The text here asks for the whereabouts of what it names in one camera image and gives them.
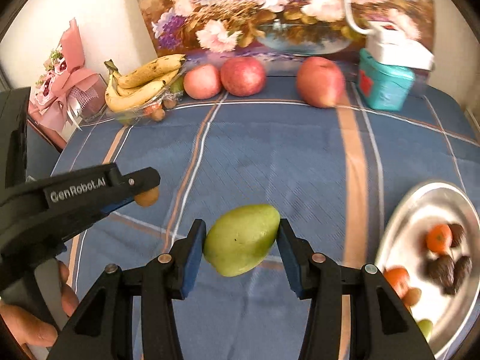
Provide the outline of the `person's left hand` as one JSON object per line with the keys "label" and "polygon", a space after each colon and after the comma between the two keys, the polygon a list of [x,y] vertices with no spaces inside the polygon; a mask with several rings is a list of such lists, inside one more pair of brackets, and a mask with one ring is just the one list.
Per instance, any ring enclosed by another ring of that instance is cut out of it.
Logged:
{"label": "person's left hand", "polygon": [[[79,300],[73,289],[67,285],[69,269],[61,261],[58,261],[58,272],[62,283],[61,304],[66,315],[70,317],[78,307]],[[49,323],[39,320],[18,306],[7,305],[3,301],[1,301],[1,317],[24,351],[27,350],[27,345],[51,347],[58,337],[58,332]]]}

